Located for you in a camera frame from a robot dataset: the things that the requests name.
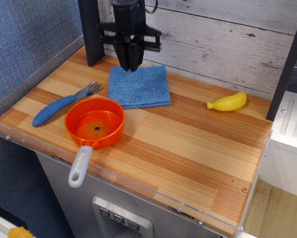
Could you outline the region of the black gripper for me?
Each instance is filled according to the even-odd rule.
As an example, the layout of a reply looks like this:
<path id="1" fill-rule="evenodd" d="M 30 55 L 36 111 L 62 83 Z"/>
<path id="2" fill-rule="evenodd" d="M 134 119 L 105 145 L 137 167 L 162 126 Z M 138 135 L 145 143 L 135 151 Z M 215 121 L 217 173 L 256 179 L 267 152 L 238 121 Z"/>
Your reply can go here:
<path id="1" fill-rule="evenodd" d="M 99 23 L 100 42 L 114 46 L 120 66 L 134 72 L 143 62 L 144 50 L 161 50 L 161 32 L 146 24 L 143 4 L 114 4 L 114 22 Z"/>

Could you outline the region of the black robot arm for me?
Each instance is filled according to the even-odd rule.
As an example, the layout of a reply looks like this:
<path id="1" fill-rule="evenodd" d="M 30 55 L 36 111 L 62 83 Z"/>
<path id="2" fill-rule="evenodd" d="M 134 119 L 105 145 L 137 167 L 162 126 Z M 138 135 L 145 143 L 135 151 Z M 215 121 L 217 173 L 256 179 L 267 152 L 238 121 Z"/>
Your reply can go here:
<path id="1" fill-rule="evenodd" d="M 147 26 L 146 13 L 154 13 L 145 7 L 144 0 L 112 0 L 114 22 L 99 23 L 100 41 L 114 47 L 120 66 L 134 72 L 143 62 L 144 51 L 161 50 L 161 32 Z"/>

